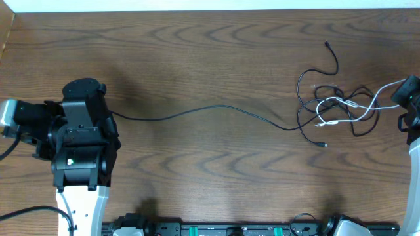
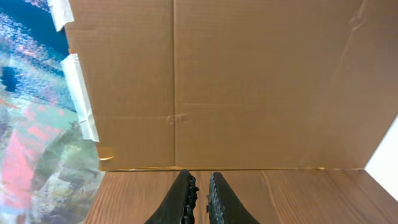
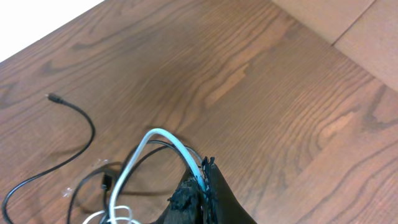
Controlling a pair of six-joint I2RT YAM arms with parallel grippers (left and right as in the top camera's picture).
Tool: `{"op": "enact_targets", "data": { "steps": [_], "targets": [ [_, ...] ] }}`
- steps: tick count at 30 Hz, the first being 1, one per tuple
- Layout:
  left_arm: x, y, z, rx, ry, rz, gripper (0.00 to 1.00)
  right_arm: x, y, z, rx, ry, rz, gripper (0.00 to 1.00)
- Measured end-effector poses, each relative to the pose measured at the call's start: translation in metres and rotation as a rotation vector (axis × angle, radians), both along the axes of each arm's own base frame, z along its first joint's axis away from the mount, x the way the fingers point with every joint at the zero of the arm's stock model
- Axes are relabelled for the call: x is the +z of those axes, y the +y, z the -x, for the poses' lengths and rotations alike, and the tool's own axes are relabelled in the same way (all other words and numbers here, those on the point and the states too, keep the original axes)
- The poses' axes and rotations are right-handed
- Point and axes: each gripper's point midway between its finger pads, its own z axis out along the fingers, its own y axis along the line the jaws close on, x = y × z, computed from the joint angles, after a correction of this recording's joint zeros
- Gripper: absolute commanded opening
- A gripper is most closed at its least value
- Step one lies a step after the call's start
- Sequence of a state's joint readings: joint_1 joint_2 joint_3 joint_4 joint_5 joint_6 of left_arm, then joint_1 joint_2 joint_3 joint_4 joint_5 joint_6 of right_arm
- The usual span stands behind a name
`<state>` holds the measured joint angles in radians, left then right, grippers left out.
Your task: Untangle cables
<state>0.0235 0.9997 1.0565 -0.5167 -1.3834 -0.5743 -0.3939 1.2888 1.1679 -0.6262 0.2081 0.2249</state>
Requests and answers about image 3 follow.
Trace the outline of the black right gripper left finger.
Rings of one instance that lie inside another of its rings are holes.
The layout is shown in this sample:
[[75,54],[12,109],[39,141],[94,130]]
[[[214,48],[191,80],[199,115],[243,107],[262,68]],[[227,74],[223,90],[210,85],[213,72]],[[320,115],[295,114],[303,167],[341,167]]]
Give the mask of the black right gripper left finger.
[[166,209],[151,224],[202,224],[200,192],[188,169],[168,201]]

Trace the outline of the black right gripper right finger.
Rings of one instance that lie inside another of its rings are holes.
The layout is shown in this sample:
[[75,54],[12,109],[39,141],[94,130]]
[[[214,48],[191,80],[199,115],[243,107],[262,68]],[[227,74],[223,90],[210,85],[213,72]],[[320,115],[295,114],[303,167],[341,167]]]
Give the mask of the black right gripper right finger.
[[204,173],[204,223],[208,224],[256,224],[241,206],[223,177],[215,158],[205,157],[201,163]]

